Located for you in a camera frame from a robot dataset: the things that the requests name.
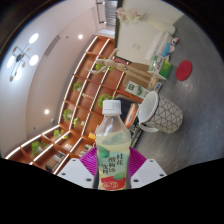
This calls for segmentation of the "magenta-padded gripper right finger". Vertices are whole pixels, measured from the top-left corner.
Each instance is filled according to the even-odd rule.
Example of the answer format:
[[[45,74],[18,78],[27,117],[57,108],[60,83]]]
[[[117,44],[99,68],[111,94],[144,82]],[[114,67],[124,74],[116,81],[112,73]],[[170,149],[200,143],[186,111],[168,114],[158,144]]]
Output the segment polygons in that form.
[[[130,188],[140,188],[166,176],[154,159],[146,159],[134,148],[130,149],[128,162]]]

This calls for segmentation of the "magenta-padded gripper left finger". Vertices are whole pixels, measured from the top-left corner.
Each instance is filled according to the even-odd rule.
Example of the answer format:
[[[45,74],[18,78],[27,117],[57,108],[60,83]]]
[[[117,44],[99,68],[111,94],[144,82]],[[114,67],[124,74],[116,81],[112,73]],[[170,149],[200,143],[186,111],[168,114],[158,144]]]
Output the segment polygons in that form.
[[[80,159],[71,158],[58,176],[78,186],[93,189],[96,185],[97,171],[97,148],[94,147]]]

